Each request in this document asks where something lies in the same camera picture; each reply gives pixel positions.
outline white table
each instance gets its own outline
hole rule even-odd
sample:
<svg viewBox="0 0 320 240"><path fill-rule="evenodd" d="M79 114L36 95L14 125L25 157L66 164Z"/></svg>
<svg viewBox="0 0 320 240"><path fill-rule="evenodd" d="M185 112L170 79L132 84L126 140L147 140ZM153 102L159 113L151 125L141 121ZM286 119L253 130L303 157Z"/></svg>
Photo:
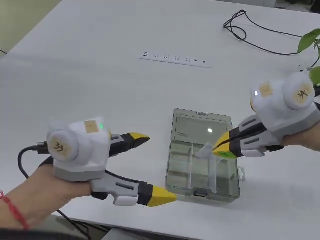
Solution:
<svg viewBox="0 0 320 240"><path fill-rule="evenodd" d="M310 66L315 51L278 56L237 41L223 23L240 9L257 23L303 35L320 15L209 0L64 0L0 60L0 181L6 193L24 178L18 152L46 138L52 118L67 123L104 116L113 133L148 134L147 144L107 168L164 186L175 108L252 115L252 82L284 78ZM299 39L245 24L248 40L295 52ZM204 69L135 59L144 51L207 59ZM28 153L32 173L44 156ZM160 207L118 207L83 197L62 210L70 218L197 239L319 237L320 155L286 147L264 158L239 159L247 181L231 204L177 201Z"/></svg>

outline beige label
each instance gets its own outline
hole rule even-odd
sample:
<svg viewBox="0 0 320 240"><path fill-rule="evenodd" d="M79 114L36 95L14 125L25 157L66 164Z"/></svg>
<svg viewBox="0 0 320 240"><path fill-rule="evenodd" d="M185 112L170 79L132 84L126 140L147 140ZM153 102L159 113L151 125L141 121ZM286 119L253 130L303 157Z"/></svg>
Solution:
<svg viewBox="0 0 320 240"><path fill-rule="evenodd" d="M263 98L266 98L266 97L272 95L272 93L274 92L274 90L272 89L272 87L270 86L270 83L268 81L262 83L259 87L259 90L260 90L261 96Z"/></svg>
<svg viewBox="0 0 320 240"><path fill-rule="evenodd" d="M98 125L96 121L84 121L85 130L87 134L98 133Z"/></svg>
<svg viewBox="0 0 320 240"><path fill-rule="evenodd" d="M48 143L48 148L66 158L72 151L72 148L67 143L61 142L56 137L52 138L52 140Z"/></svg>
<svg viewBox="0 0 320 240"><path fill-rule="evenodd" d="M312 88L313 87L311 87L310 84L301 84L300 88L296 90L293 94L294 101L297 104L303 105L312 93Z"/></svg>

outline human hand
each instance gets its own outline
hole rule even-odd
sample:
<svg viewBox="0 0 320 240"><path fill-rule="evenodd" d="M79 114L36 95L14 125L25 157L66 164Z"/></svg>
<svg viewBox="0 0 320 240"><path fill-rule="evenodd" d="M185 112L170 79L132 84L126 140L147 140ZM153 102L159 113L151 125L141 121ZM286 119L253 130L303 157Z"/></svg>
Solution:
<svg viewBox="0 0 320 240"><path fill-rule="evenodd" d="M307 149L320 152L320 123L295 135L285 136L282 146L301 145Z"/></svg>
<svg viewBox="0 0 320 240"><path fill-rule="evenodd" d="M53 175L52 165L43 165L6 196L18 208L28 225L34 227L72 199L90 195L89 182L61 180Z"/></svg>

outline black wire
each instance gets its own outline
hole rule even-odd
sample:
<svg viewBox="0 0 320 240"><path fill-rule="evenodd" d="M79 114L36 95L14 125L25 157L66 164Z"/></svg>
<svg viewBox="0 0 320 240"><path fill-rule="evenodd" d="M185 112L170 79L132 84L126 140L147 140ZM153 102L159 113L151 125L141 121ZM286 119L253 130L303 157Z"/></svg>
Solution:
<svg viewBox="0 0 320 240"><path fill-rule="evenodd" d="M272 29L266 28L266 27L264 27L264 26L261 26L261 25L255 23L255 22L253 22L253 21L248 17L247 12L246 12L245 10L240 10L239 12L237 12L236 14L234 14L231 19L229 19L228 21L226 21L226 22L223 24L223 28L224 28L224 29L227 29L227 30L228 30L230 33L232 33L238 40L240 40L240 41L242 41L242 42L244 42L244 43L246 43L246 44L249 44L249 45L251 45L251 46L253 46L253 47L255 47L255 48L258 48L258 49L260 49L260 50L263 50L263 51L265 51L265 52L268 52L268 53L271 53L271 54L276 54L276 55L282 55L282 56L290 56L290 55L297 55L297 54L299 54L299 52L294 52L294 53L275 52L275 51L271 51L271 50L265 49L265 48L263 48L263 47L257 46L257 45L255 45L255 44L253 44L253 43L251 43L251 42L246 41L247 36L248 36L248 35L247 35L247 32L246 32L243 28L241 28L241 27L239 27L239 26L233 26L233 25L232 25L232 24L233 24L233 21L234 21L236 18L239 18L239 17L241 17L241 16L243 16L243 15L245 15L246 18L247 18L252 24L256 25L257 27L259 27L259 28L261 28L261 29L264 29L264 30L267 30L267 31L270 31L270 32L273 32L273 33L284 34L284 35L288 35L288 36L293 36L293 37L297 37L297 38L302 38L302 36L299 36L299 35L295 35L295 34L291 34L291 33L287 33L287 32L282 32L282 31L276 31L276 30L272 30ZM233 29L239 29L239 30L241 30L241 31L244 33L244 37L240 37L238 34L236 34L236 33L234 32Z"/></svg>
<svg viewBox="0 0 320 240"><path fill-rule="evenodd" d="M314 62L314 64L312 64L311 68L313 68L319 62L319 60L320 60L320 56L318 55L317 60Z"/></svg>
<svg viewBox="0 0 320 240"><path fill-rule="evenodd" d="M22 166L22 156L24 153L28 151L37 151L37 149L38 149L38 146L29 146L23 149L18 155L18 167L20 172L25 176L26 179L29 178L29 175L27 174L24 167ZM64 219L67 220L72 226L74 226L80 233L82 233L85 237L87 237L88 240L92 239L89 234L83 231L76 223L74 223L69 217L67 217L67 215L65 215L61 210L57 210L56 212L59 213L62 217L64 217Z"/></svg>
<svg viewBox="0 0 320 240"><path fill-rule="evenodd" d="M100 227L98 227L98 226L95 226L95 225L93 225L93 224L90 224L90 223L87 223L87 222L76 222L77 224L80 224L80 225L86 225L86 226L89 226L89 227L91 227L91 228L93 228L93 229L96 229L96 230L99 230L99 231L101 231L101 232L104 232L104 233L109 233L110 232L110 228L108 228L108 227L106 227L106 226L100 226Z"/></svg>
<svg viewBox="0 0 320 240"><path fill-rule="evenodd" d="M81 222L77 222L76 224L81 226L81 227L83 227L85 229L85 231L86 231L86 234L90 235L89 227L87 227L86 225L82 224Z"/></svg>

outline red string bracelet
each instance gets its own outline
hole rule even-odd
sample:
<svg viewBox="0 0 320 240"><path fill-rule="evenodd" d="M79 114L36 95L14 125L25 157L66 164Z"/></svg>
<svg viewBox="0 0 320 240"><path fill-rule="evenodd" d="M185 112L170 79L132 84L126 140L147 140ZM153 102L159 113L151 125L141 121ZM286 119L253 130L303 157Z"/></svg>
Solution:
<svg viewBox="0 0 320 240"><path fill-rule="evenodd" d="M10 201L8 197L5 196L3 191L0 191L0 200L3 199L3 201L9 205L10 212L14 216L14 218L21 223L23 228L25 230L29 229L29 225L26 221L26 219L22 216L22 214L19 212L19 210L16 208L16 206Z"/></svg>

